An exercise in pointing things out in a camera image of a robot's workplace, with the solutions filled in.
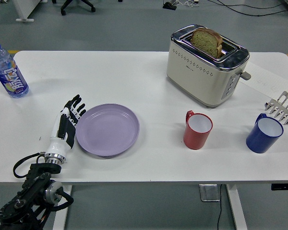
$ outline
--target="office chair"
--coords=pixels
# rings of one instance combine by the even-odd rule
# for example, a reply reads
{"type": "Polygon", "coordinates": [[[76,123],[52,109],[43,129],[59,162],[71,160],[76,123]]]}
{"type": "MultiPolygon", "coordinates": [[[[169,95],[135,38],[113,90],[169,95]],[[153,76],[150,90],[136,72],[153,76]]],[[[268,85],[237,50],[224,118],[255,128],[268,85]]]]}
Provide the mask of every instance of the office chair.
{"type": "MultiPolygon", "coordinates": [[[[86,5],[89,5],[91,7],[91,12],[95,12],[96,8],[94,7],[94,5],[92,3],[90,3],[88,0],[81,0],[83,1],[86,5]]],[[[62,15],[66,15],[66,11],[64,10],[70,3],[72,2],[72,0],[66,0],[65,3],[62,5],[61,7],[61,14],[62,15]]]]}

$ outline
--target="mug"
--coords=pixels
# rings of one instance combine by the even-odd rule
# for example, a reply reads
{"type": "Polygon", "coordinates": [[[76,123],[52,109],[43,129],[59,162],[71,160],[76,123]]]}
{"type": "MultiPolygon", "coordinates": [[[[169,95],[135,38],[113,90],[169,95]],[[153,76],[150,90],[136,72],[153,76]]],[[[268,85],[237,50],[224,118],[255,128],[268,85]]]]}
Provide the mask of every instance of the mug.
{"type": "Polygon", "coordinates": [[[266,114],[260,114],[255,126],[246,138],[246,144],[250,150],[257,153],[266,152],[283,135],[282,124],[266,114]]]}
{"type": "Polygon", "coordinates": [[[188,111],[183,142],[192,150],[200,149],[204,146],[212,126],[212,120],[207,115],[194,113],[192,110],[188,111]]]}

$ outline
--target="mug handle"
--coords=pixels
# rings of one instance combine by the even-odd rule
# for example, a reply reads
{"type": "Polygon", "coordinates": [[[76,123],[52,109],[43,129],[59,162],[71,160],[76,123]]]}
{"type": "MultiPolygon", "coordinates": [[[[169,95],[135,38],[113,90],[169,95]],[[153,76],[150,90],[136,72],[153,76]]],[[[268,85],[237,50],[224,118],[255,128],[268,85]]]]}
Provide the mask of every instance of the mug handle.
{"type": "Polygon", "coordinates": [[[258,122],[259,119],[265,118],[265,117],[268,117],[267,114],[259,114],[259,116],[258,116],[257,119],[256,119],[255,124],[258,122]]]}
{"type": "Polygon", "coordinates": [[[186,123],[188,122],[188,119],[190,116],[194,115],[194,112],[192,110],[188,111],[187,112],[187,115],[186,115],[186,123]]]}

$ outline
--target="red mug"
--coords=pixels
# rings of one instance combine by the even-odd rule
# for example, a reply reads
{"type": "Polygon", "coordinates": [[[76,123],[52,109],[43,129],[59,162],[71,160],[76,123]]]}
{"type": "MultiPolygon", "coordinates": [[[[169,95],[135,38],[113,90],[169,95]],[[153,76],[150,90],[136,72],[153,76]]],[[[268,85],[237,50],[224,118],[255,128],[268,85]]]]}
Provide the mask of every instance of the red mug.
{"type": "Polygon", "coordinates": [[[207,115],[188,111],[183,135],[185,145],[192,150],[199,150],[204,146],[212,126],[212,120],[207,115]]]}

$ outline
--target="water bottle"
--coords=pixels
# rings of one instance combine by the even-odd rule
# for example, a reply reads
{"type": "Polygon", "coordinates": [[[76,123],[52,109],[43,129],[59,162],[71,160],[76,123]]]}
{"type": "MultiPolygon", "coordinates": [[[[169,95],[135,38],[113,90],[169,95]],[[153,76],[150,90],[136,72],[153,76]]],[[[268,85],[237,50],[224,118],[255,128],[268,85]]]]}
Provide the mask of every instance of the water bottle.
{"type": "Polygon", "coordinates": [[[9,52],[0,45],[0,82],[13,98],[25,96],[29,86],[9,52]]]}

